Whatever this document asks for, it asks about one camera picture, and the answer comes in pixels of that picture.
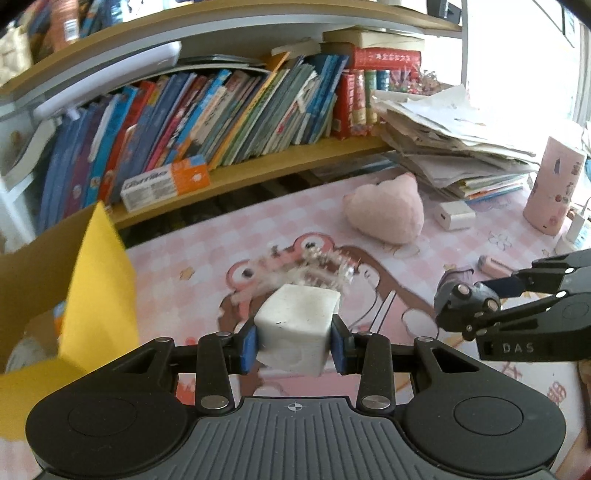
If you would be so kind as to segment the usmile toothpaste box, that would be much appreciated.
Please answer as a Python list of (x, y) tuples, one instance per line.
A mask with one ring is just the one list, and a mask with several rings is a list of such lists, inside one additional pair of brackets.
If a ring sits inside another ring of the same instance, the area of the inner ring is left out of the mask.
[(59, 345), (61, 341), (66, 306), (67, 301), (63, 300), (59, 302), (57, 305), (55, 305), (52, 309), (55, 340), (57, 345)]

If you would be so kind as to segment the yellow cardboard box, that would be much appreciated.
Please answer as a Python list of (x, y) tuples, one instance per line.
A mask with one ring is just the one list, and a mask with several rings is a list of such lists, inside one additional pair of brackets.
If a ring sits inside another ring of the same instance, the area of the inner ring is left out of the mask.
[(45, 396), (139, 344), (135, 272), (102, 204), (1, 258), (1, 436)]

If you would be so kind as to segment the white desk lamp bar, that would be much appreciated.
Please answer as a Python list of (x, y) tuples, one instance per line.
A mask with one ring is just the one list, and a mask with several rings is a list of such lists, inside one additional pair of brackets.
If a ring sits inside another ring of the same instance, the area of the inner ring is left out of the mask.
[(173, 41), (137, 53), (102, 68), (84, 79), (56, 93), (33, 110), (36, 121), (44, 121), (72, 110), (94, 97), (107, 93), (126, 83), (176, 65), (181, 42)]

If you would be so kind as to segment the pink plush toy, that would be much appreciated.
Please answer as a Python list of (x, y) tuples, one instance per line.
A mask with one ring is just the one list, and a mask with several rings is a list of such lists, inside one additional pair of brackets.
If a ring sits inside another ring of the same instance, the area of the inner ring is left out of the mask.
[(411, 173), (356, 188), (342, 198), (342, 208), (356, 230), (392, 245), (413, 243), (425, 222), (418, 182)]

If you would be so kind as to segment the stack of papers and books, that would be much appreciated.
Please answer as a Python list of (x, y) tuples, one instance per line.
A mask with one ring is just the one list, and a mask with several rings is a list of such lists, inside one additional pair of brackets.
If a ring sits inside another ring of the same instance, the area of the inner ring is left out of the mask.
[(432, 96), (376, 90), (370, 106), (396, 162), (450, 199), (511, 193), (539, 170), (535, 145), (474, 108), (462, 85)]

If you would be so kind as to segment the row of leaning books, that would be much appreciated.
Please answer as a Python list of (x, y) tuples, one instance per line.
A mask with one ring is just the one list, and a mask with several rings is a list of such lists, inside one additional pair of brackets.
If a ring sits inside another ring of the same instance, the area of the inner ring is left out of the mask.
[(329, 133), (337, 54), (287, 51), (270, 64), (217, 59), (120, 86), (47, 120), (48, 167), (36, 229), (95, 203), (123, 205), (125, 180), (195, 155), (219, 167), (318, 142)]

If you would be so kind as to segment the white power adapter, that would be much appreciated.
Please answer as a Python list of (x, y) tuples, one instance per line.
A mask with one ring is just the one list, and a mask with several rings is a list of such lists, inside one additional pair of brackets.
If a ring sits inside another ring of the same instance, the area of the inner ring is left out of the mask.
[(434, 218), (444, 230), (457, 231), (472, 228), (477, 214), (464, 201), (452, 201), (439, 203)]

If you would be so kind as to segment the grey toy car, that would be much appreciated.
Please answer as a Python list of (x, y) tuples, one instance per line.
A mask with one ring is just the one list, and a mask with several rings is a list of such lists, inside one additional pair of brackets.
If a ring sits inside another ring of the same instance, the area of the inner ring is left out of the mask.
[(437, 325), (447, 332), (475, 333), (476, 322), (500, 310), (499, 296), (488, 286), (459, 276), (443, 278), (434, 298)]

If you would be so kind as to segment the red dictionary books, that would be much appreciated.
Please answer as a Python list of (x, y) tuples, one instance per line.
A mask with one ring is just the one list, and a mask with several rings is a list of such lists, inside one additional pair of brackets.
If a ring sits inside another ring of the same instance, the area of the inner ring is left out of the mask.
[(344, 67), (335, 89), (332, 110), (332, 136), (338, 139), (370, 134), (380, 122), (372, 107), (376, 91), (411, 88), (418, 92), (422, 53), (389, 47), (360, 48), (353, 43), (332, 42), (322, 45), (322, 52), (344, 55)]

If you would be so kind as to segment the clear packing tape roll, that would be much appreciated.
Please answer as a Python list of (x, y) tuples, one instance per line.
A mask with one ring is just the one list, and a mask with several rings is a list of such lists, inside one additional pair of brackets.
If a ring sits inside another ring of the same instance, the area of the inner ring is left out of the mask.
[(11, 351), (5, 367), (5, 373), (12, 373), (28, 368), (57, 355), (57, 343), (41, 341), (34, 336), (21, 339)]

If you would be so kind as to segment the pearl ribbon hair accessory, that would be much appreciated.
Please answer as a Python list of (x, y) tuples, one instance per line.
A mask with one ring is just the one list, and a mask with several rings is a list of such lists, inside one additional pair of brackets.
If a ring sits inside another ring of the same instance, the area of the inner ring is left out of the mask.
[(233, 290), (231, 303), (238, 305), (273, 293), (283, 285), (320, 287), (344, 293), (359, 263), (338, 250), (310, 245), (279, 250), (235, 264), (226, 274)]

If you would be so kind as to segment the wooden bookshelf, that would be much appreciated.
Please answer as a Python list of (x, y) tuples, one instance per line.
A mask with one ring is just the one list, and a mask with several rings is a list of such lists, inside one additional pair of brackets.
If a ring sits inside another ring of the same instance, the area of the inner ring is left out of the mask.
[(435, 92), (431, 38), (468, 50), (463, 1), (5, 1), (1, 26), (12, 247), (95, 203), (125, 227), (380, 152), (370, 95)]

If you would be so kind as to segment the pink cylindrical container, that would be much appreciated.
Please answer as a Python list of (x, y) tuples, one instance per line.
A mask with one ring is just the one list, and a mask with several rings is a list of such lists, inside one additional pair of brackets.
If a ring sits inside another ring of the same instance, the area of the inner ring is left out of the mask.
[(538, 174), (523, 210), (524, 218), (545, 235), (556, 236), (563, 225), (586, 160), (581, 148), (549, 137)]

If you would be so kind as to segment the pink utility knife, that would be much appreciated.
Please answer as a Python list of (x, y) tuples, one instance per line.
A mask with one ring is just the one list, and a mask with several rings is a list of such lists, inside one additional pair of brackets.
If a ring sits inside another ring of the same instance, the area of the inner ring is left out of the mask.
[(514, 273), (514, 270), (511, 267), (489, 255), (481, 255), (477, 266), (483, 274), (493, 279), (509, 277)]

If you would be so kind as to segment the usmile box on shelf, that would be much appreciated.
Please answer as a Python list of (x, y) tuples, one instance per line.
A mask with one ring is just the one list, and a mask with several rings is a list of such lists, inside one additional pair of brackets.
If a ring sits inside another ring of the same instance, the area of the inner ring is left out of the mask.
[(207, 187), (204, 156), (195, 155), (124, 181), (120, 197), (128, 213)]

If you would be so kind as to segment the white foam block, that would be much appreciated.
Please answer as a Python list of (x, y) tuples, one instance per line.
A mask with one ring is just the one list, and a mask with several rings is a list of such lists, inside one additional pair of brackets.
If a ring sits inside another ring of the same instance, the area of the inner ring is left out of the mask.
[(320, 287), (286, 284), (273, 292), (253, 319), (257, 360), (272, 369), (318, 377), (329, 356), (332, 316), (341, 294)]

